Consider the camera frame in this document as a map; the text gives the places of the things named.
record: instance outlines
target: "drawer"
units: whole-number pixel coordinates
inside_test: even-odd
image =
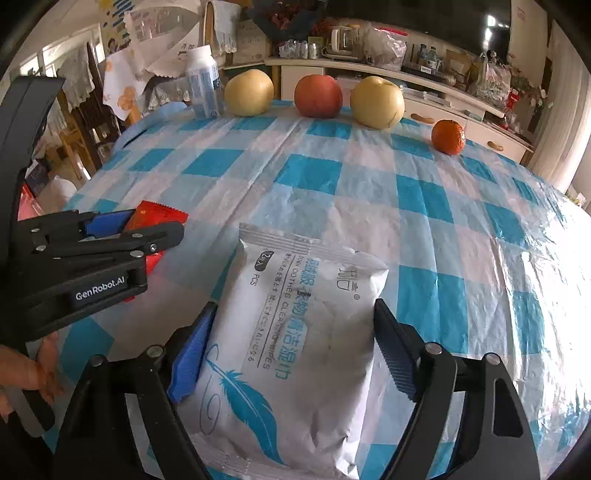
[[[507,135],[496,132],[492,128],[468,120],[466,125],[466,139],[482,145],[489,150],[520,163],[526,148]]]
[[[404,117],[410,118],[421,124],[435,125],[439,120],[454,120],[463,128],[466,128],[467,119],[453,113],[446,112],[440,108],[424,103],[415,102],[414,100],[404,99]]]
[[[281,100],[294,99],[294,92],[296,85],[306,75],[324,75],[324,68],[322,67],[297,67],[297,66],[282,66],[281,67]]]

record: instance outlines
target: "box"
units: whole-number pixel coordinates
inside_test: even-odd
[[[443,60],[443,68],[445,73],[459,73],[460,75],[464,76],[469,72],[471,65],[472,61],[468,55],[465,53],[458,53],[453,50],[448,50],[445,60]]]
[[[47,169],[37,160],[33,160],[33,163],[31,163],[25,173],[25,183],[31,190],[31,193],[35,197],[38,196],[49,183]]]
[[[232,65],[262,63],[271,56],[271,40],[256,26],[253,20],[238,23],[236,48],[232,56]]]

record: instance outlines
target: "table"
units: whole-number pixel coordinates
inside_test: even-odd
[[[393,132],[373,131],[348,109],[313,120],[280,100],[253,118],[195,120],[188,109],[149,129],[69,208],[108,212],[152,200],[189,213],[185,237],[146,293],[62,331],[67,389],[91,355],[138,355],[219,300],[238,223],[249,222],[382,258],[391,267],[382,297],[400,322],[455,354],[499,353],[547,477],[589,419],[591,219],[511,160],[471,142],[450,157],[429,138],[430,127],[410,119]],[[370,397],[379,414],[366,417],[362,480],[379,477],[413,406],[383,372],[378,358]],[[432,475],[449,460],[459,395]],[[58,418],[66,405],[67,397]],[[147,438],[137,441],[144,466],[157,472]]]

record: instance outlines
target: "bottle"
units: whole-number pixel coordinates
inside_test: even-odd
[[[313,60],[318,58],[318,45],[315,43],[310,43],[308,45],[308,58]]]
[[[308,42],[303,40],[300,42],[300,58],[307,59],[308,58]]]
[[[222,86],[209,45],[187,52],[187,80],[195,118],[217,118],[223,113]]]
[[[418,51],[417,63],[423,67],[427,65],[427,46],[421,43],[421,49]]]
[[[437,70],[437,50],[435,47],[431,47],[431,50],[427,54],[427,67]]]

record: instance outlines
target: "white plastic package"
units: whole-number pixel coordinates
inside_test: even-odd
[[[183,423],[230,475],[356,479],[388,267],[246,224],[239,238]]]
[[[407,50],[406,38],[394,31],[368,24],[362,31],[363,53],[370,65],[399,72]]]

